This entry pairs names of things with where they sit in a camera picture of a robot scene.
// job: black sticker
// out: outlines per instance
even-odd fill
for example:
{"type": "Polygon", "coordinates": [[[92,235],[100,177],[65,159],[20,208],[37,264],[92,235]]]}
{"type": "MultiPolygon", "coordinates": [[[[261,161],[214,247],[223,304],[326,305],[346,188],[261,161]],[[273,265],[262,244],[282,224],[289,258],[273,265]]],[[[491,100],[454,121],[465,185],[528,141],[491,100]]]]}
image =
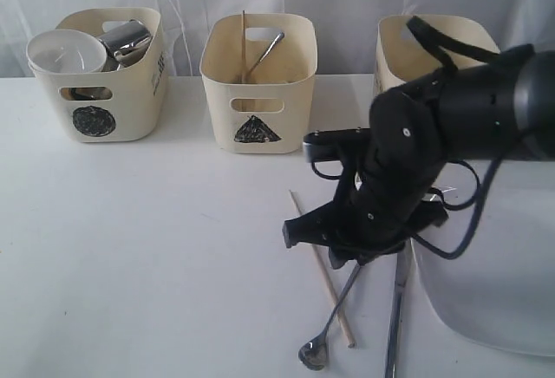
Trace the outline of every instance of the black sticker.
{"type": "Polygon", "coordinates": [[[235,134],[235,142],[276,142],[281,137],[274,133],[260,118],[253,115],[235,134]]]}
{"type": "Polygon", "coordinates": [[[106,109],[77,108],[73,111],[73,125],[81,134],[89,137],[104,137],[115,130],[115,118],[106,109]]]}

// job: white plastic tray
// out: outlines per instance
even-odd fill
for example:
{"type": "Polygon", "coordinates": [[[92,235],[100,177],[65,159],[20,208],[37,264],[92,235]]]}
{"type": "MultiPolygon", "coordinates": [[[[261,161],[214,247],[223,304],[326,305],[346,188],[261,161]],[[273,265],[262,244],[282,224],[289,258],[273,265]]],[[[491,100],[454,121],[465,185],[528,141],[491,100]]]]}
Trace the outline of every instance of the white plastic tray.
{"type": "MultiPolygon", "coordinates": [[[[482,171],[486,163],[478,163],[482,171]]],[[[472,176],[449,166],[438,186],[472,192],[472,176]]],[[[555,356],[555,164],[507,162],[499,170],[474,241],[446,261],[415,244],[424,289],[438,317],[462,336],[498,349],[555,356]]],[[[470,210],[450,212],[423,236],[451,251],[470,210]]]]}

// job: spoon head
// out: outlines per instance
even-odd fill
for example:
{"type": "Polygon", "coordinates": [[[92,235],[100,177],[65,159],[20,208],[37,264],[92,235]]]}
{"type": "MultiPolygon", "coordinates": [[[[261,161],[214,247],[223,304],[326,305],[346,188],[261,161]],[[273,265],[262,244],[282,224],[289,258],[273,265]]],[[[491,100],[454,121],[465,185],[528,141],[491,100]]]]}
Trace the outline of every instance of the spoon head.
{"type": "Polygon", "coordinates": [[[320,371],[328,363],[328,344],[313,339],[298,350],[298,359],[306,368],[320,371]]]}

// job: cream plastic basket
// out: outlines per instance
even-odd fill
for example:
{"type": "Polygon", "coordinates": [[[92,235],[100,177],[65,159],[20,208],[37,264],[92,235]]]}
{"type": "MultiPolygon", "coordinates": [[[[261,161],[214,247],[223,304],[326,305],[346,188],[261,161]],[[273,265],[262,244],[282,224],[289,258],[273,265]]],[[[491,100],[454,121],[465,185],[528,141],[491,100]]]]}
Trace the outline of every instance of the cream plastic basket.
{"type": "Polygon", "coordinates": [[[77,29],[92,36],[104,33],[105,22],[141,21],[153,35],[143,58],[113,72],[81,75],[47,74],[33,70],[46,91],[66,133],[82,142],[137,140],[149,134],[158,121],[167,86],[160,13],[149,8],[107,8],[76,12],[58,29],[77,29]],[[72,101],[62,94],[68,88],[105,87],[112,97],[98,101],[72,101]]]}
{"type": "MultiPolygon", "coordinates": [[[[499,48],[477,22],[462,16],[418,15],[442,33],[473,46],[499,53],[499,48]]],[[[424,50],[407,29],[412,16],[388,16],[378,25],[375,50],[374,95],[433,72],[441,64],[424,50]]],[[[446,50],[459,68],[480,63],[446,50]]]]}
{"type": "MultiPolygon", "coordinates": [[[[317,70],[312,22],[292,14],[247,14],[247,28],[275,28],[285,38],[260,63],[256,84],[237,84],[241,73],[241,15],[213,27],[200,63],[212,128],[233,153],[289,153],[308,130],[317,70]]],[[[246,40],[250,67],[270,41],[246,40]]]]}

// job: black triangle symbol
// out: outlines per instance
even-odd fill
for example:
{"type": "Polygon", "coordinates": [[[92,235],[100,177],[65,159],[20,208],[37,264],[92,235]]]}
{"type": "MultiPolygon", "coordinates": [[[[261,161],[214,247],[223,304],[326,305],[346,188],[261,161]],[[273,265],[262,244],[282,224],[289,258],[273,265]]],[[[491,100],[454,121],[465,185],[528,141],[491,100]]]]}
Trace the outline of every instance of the black triangle symbol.
{"type": "Polygon", "coordinates": [[[281,137],[274,133],[270,127],[264,122],[253,115],[249,120],[244,123],[235,134],[235,142],[276,142],[280,141],[281,137]]]}

